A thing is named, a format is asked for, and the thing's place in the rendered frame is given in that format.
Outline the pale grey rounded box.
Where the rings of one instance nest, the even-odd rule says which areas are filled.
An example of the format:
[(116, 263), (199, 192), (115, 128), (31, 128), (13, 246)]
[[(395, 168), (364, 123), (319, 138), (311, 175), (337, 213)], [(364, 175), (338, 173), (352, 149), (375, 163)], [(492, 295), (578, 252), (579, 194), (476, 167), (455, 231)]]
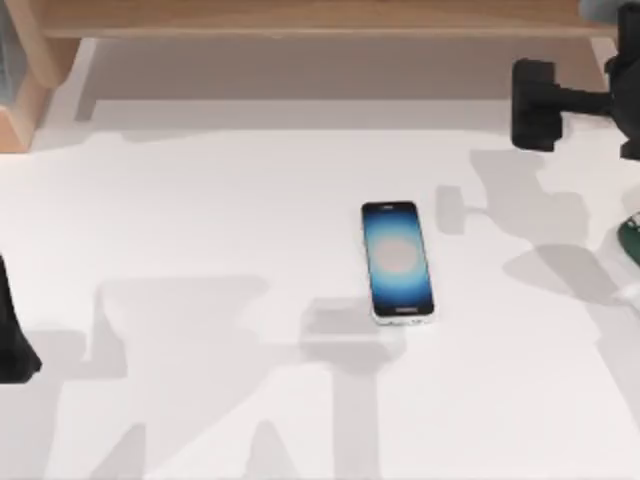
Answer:
[(615, 24), (618, 9), (626, 0), (579, 0), (581, 17), (589, 22)]

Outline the dark green and white object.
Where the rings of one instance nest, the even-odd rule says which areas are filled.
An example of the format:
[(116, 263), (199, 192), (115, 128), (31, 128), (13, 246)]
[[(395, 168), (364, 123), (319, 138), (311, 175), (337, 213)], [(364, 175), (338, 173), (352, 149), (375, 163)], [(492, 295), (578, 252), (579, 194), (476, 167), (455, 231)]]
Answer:
[(640, 211), (633, 213), (619, 225), (616, 236), (626, 256), (640, 267)]

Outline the black smartphone with blue screen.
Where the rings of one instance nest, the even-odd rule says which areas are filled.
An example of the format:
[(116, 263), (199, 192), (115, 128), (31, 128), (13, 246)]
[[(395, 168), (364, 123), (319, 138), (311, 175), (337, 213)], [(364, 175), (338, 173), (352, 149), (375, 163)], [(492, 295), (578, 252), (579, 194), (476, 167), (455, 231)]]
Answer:
[(374, 321), (380, 326), (431, 321), (436, 306), (415, 203), (366, 202), (360, 218)]

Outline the pale wooden shelf unit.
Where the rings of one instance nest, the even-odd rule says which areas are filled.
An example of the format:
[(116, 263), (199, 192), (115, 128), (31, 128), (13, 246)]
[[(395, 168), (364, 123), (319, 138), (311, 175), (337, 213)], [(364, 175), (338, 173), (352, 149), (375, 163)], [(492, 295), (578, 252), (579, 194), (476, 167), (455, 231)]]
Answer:
[(0, 100), (0, 152), (28, 151), (50, 91), (85, 38), (204, 36), (610, 36), (579, 0), (0, 0), (26, 56), (13, 105)]

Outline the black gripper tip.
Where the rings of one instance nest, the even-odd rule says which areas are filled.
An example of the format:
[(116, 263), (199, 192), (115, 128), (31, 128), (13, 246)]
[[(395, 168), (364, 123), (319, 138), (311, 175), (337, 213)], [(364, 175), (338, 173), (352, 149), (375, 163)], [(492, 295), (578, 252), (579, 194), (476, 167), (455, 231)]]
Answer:
[(0, 385), (27, 383), (41, 368), (42, 361), (19, 324), (0, 255)]

